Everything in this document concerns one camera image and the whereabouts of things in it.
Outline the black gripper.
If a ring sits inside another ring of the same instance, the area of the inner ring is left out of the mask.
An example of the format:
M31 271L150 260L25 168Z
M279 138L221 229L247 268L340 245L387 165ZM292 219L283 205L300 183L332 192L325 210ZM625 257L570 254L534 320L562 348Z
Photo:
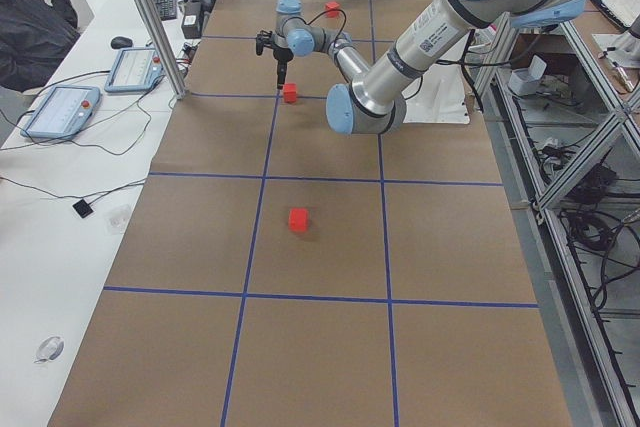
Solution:
M273 31L261 30L255 37L255 52L261 56L265 49L272 51L272 56L277 62L277 89L282 90L286 83L288 62L293 59L293 53L288 47L282 47L278 43L278 36Z

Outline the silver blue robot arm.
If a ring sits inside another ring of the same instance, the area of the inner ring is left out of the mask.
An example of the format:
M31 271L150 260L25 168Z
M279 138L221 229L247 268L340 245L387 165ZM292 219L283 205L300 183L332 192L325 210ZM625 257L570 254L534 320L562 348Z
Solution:
M340 134L384 134L406 115L403 91L472 29L508 14L514 28L555 26L579 16L586 0L433 0L374 64L368 64L340 30L312 25L300 0L278 0L272 31L256 36L256 52L269 48L278 62L277 85L288 63L313 52L328 55L345 81L326 99L329 126Z

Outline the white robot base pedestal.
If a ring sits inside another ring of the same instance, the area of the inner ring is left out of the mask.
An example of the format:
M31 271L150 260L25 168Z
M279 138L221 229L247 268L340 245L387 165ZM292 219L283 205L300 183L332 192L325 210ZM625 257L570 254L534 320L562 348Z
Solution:
M470 122L463 77L458 66L432 66L402 95L407 105L405 124L467 125Z

